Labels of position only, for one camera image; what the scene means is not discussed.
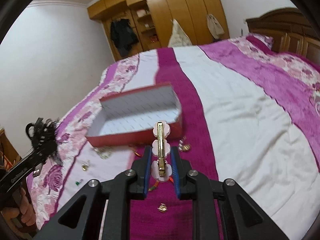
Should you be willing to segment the person's left hand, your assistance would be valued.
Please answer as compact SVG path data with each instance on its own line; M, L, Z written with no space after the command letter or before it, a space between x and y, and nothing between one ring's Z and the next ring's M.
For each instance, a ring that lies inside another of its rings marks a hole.
M29 203L24 188L20 187L21 202L18 207L5 207L1 214L3 215L6 223L13 233L17 236L21 236L22 233L12 222L12 219L21 215L21 222L26 226L33 226L36 223L36 214L33 205Z

